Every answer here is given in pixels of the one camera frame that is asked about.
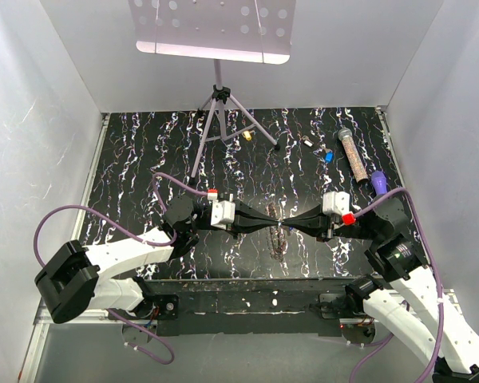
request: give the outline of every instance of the music stand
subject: music stand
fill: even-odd
[[[129,0],[141,52],[214,59],[213,92],[198,109],[211,101],[199,149],[188,181],[195,184],[206,142],[230,140],[257,128],[280,150],[278,142],[223,86],[220,60],[283,64],[289,59],[296,0]],[[251,125],[227,134],[225,104],[230,100]],[[220,135],[208,137],[218,109]]]

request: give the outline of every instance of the red button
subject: red button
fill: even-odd
[[[342,216],[342,221],[345,225],[349,226],[355,223],[357,219],[354,217],[353,213],[348,213]]]

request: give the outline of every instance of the white wall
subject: white wall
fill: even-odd
[[[18,374],[39,303],[32,238],[41,217],[80,202],[101,116],[38,0],[0,0],[0,382]],[[74,215],[42,234],[49,258]]]
[[[127,0],[41,0],[102,112],[194,109],[210,60],[138,52]],[[298,0],[288,63],[224,62],[247,107],[387,105],[442,0]]]
[[[479,333],[479,1],[445,1],[388,119],[444,285]]]

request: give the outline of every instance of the purple object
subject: purple object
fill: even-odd
[[[386,177],[383,172],[377,170],[370,177],[376,196],[386,194]]]

